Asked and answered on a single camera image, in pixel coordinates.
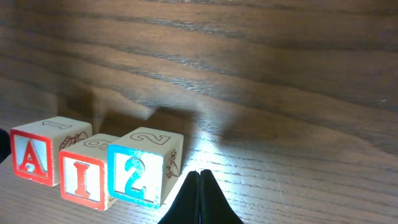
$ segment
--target block top face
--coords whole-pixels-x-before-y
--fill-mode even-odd
[[[80,141],[64,151],[74,152],[83,156],[95,157],[105,160],[109,144],[119,139],[119,137],[108,134],[96,134],[88,139]]]
[[[24,124],[13,129],[26,133],[34,133],[36,135],[45,136],[48,138],[54,138],[61,134],[67,134],[71,130],[84,129],[89,125],[91,126],[90,123],[84,121],[77,121],[74,119],[57,116],[42,121]]]
[[[164,155],[182,139],[182,134],[151,128],[137,128],[112,144]]]

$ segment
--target wood grain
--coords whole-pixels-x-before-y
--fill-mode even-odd
[[[398,3],[0,2],[0,124],[185,135],[160,210],[97,212],[0,165],[1,223],[157,223],[211,169],[244,223],[398,223]]]

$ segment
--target red border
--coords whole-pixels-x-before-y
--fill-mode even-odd
[[[46,144],[47,148],[47,176],[46,177],[41,177],[37,176],[35,174],[31,174],[28,172],[25,172],[23,170],[18,169],[17,165],[17,155],[16,155],[16,149],[15,149],[15,139],[14,136],[23,136],[27,137],[30,139],[36,139],[39,141],[43,141]],[[45,184],[47,186],[53,187],[54,184],[54,164],[53,164],[53,152],[52,152],[52,140],[49,138],[46,138],[44,136],[38,136],[36,134],[31,134],[31,133],[26,133],[24,131],[16,130],[16,129],[11,129],[10,130],[10,138],[11,138],[11,152],[12,152],[12,160],[14,162],[14,172],[15,175],[18,177],[22,177],[28,180],[33,180],[34,182],[38,182],[40,184]]]
[[[99,166],[99,187],[100,187],[100,200],[99,202],[94,202],[87,198],[82,198],[76,195],[68,194],[65,189],[65,174],[64,174],[64,167],[65,167],[65,160],[64,157],[68,157],[71,159],[76,159],[82,162],[87,162],[89,164],[94,164]],[[105,191],[104,191],[104,183],[105,183],[105,163],[100,159],[91,158],[88,156],[83,156],[80,154],[76,154],[73,152],[68,152],[66,150],[62,150],[60,152],[60,190],[61,190],[61,197],[65,200],[69,200],[81,205],[85,205],[90,208],[96,208],[98,210],[105,210]]]

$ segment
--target blue number 2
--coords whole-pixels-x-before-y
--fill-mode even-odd
[[[145,171],[145,165],[144,163],[135,157],[132,157],[127,160],[126,164],[124,165],[124,168],[126,171],[129,171],[132,168],[136,168],[136,171],[133,173],[133,175],[130,177],[130,179],[126,183],[126,194],[138,199],[145,200],[145,191],[146,188],[142,187],[142,189],[135,189],[132,187],[132,185],[139,180],[142,175],[144,174]]]

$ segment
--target letter block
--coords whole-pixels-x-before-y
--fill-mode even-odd
[[[159,208],[180,175],[183,135],[138,128],[109,145],[108,187],[116,198]]]
[[[61,196],[105,211],[116,199],[108,193],[106,150],[118,137],[96,134],[60,152]]]
[[[59,151],[92,135],[90,123],[54,117],[12,128],[14,172],[48,186],[59,183]]]

